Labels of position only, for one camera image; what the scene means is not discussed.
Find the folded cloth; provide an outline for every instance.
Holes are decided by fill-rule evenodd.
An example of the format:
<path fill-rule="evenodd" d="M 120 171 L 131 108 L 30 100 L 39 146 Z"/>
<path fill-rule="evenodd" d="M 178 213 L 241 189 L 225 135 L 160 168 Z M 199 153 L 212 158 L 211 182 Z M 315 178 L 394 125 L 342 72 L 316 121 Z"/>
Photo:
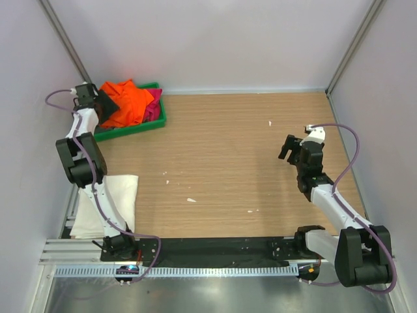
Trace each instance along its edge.
<path fill-rule="evenodd" d="M 101 127 L 128 127 L 142 123 L 146 107 L 154 97 L 146 89 L 135 86 L 132 80 L 121 83 L 105 82 L 103 90 L 120 107 Z"/>
<path fill-rule="evenodd" d="M 137 182 L 135 175 L 114 175 L 106 177 L 109 193 L 115 202 L 120 215 L 128 224 L 130 230 L 135 231 L 135 200 Z M 76 239 L 92 239 L 104 236 L 99 212 L 94 207 L 88 195 L 80 189 L 78 191 L 78 211 L 70 235 Z"/>
<path fill-rule="evenodd" d="M 150 88 L 146 90 L 151 93 L 151 95 L 154 97 L 154 100 L 147 105 L 142 122 L 156 121 L 161 114 L 161 104 L 159 101 L 161 99 L 162 89 Z"/>

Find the white wall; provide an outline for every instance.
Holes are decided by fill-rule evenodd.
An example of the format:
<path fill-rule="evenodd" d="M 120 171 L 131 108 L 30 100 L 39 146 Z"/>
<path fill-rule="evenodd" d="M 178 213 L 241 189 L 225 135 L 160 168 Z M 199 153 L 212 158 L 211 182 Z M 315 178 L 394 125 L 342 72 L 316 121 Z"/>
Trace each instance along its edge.
<path fill-rule="evenodd" d="M 97 84 L 324 89 L 371 0 L 51 0 Z"/>
<path fill-rule="evenodd" d="M 336 115 L 355 128 L 354 167 L 366 209 L 391 232 L 403 287 L 417 312 L 417 2 L 389 0 L 333 92 Z M 348 150 L 354 145 L 345 137 Z"/>
<path fill-rule="evenodd" d="M 20 313 L 70 188 L 55 141 L 72 118 L 43 100 L 81 78 L 36 1 L 3 1 L 0 17 L 0 311 Z M 53 101 L 72 105 L 68 95 Z"/>

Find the orange cloth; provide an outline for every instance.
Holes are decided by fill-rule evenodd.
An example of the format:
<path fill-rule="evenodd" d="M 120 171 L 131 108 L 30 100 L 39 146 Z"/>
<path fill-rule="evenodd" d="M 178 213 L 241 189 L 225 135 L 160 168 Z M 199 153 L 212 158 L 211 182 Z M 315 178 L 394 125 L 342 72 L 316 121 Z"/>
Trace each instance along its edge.
<path fill-rule="evenodd" d="M 101 127 L 127 127 L 142 123 L 146 107 L 154 97 L 146 89 L 139 89 L 132 80 L 121 83 L 105 82 L 101 87 L 120 109 L 101 124 Z"/>

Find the metal floor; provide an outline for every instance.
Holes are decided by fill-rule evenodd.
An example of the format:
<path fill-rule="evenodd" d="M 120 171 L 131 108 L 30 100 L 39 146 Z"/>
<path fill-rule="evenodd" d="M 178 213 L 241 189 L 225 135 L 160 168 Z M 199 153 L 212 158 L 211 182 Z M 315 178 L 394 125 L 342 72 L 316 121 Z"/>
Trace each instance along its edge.
<path fill-rule="evenodd" d="M 322 264 L 319 282 L 336 280 Z M 105 292 L 88 301 L 73 297 Z M 394 312 L 389 296 L 360 287 L 309 286 L 293 277 L 157 278 L 120 287 L 114 278 L 54 278 L 48 313 Z"/>

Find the laundry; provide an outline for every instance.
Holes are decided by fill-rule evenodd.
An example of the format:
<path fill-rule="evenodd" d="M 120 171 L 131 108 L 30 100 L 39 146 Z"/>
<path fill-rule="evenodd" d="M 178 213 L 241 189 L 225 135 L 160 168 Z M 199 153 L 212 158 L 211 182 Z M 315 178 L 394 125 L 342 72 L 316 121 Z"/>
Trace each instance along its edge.
<path fill-rule="evenodd" d="M 101 90 L 120 107 L 100 125 L 102 128 L 135 126 L 143 121 L 157 119 L 155 116 L 159 117 L 161 89 L 150 89 L 151 91 L 140 89 L 135 86 L 132 80 L 127 80 L 121 83 L 106 82 Z M 150 104 L 152 106 L 147 111 L 147 106 Z"/>
<path fill-rule="evenodd" d="M 146 89 L 154 97 L 154 100 L 146 107 L 142 122 L 156 121 L 161 114 L 161 99 L 162 89 L 152 88 Z"/>

